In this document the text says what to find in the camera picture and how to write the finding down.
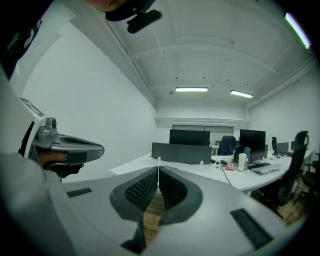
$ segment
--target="white wall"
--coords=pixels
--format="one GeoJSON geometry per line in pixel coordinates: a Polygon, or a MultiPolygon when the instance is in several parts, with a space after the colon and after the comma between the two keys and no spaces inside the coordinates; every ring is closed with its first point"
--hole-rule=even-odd
{"type": "Polygon", "coordinates": [[[247,119],[244,105],[235,103],[209,103],[205,101],[158,101],[155,105],[157,117],[163,118],[227,118],[247,119]]]}
{"type": "MultiPolygon", "coordinates": [[[[204,100],[186,100],[186,101],[172,101],[160,100],[155,105],[157,110],[157,118],[218,118],[218,119],[234,119],[234,120],[247,120],[247,111],[244,105],[219,102],[206,104],[204,100]]],[[[193,125],[193,126],[219,126],[210,123],[161,123],[158,125],[159,138],[162,135],[169,136],[172,125],[193,125]]],[[[240,129],[246,129],[246,126],[238,125],[220,125],[232,127],[232,135],[239,140],[240,129]]]]}
{"type": "Polygon", "coordinates": [[[136,67],[124,50],[114,32],[106,24],[105,14],[99,14],[95,7],[83,0],[61,0],[76,17],[70,22],[89,38],[108,58],[129,78],[135,87],[154,106],[145,83],[137,72],[136,67]]]}
{"type": "Polygon", "coordinates": [[[155,109],[128,78],[71,23],[32,71],[23,97],[61,134],[104,146],[101,159],[89,162],[67,181],[103,177],[107,170],[151,151],[157,141],[155,109]]]}
{"type": "Polygon", "coordinates": [[[278,143],[294,141],[300,131],[309,131],[309,148],[319,151],[320,74],[315,67],[284,90],[249,108],[249,129],[266,131],[278,143]]]}

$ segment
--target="gray partition panel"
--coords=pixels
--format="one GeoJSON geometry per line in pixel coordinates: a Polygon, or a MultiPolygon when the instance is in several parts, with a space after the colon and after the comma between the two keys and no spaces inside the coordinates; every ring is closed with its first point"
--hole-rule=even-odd
{"type": "Polygon", "coordinates": [[[200,164],[203,161],[205,165],[209,165],[211,155],[211,146],[152,143],[151,157],[161,157],[163,161],[184,164],[200,164]]]}

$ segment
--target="ceiling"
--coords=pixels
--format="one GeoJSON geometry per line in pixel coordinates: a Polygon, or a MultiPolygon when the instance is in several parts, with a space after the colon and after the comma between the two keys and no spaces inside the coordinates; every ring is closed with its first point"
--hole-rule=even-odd
{"type": "Polygon", "coordinates": [[[313,57],[269,0],[157,0],[163,18],[136,34],[108,22],[155,101],[252,100],[280,85],[313,57]],[[207,93],[175,88],[208,87],[207,93]]]}

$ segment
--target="white bottle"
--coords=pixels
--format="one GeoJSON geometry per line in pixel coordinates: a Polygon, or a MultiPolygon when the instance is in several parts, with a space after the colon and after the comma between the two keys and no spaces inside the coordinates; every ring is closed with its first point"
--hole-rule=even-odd
{"type": "Polygon", "coordinates": [[[238,171],[243,172],[245,169],[245,163],[246,163],[247,155],[245,153],[239,154],[239,161],[238,161],[238,171]]]}

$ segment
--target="black monitor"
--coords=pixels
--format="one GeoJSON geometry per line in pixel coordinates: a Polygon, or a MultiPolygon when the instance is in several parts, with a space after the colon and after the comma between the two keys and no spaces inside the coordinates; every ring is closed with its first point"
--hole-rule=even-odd
{"type": "Polygon", "coordinates": [[[250,148],[250,161],[262,160],[265,156],[266,132],[261,130],[240,130],[240,147],[250,148]]]}
{"type": "Polygon", "coordinates": [[[170,144],[210,145],[210,131],[204,130],[170,130],[170,144]]]}

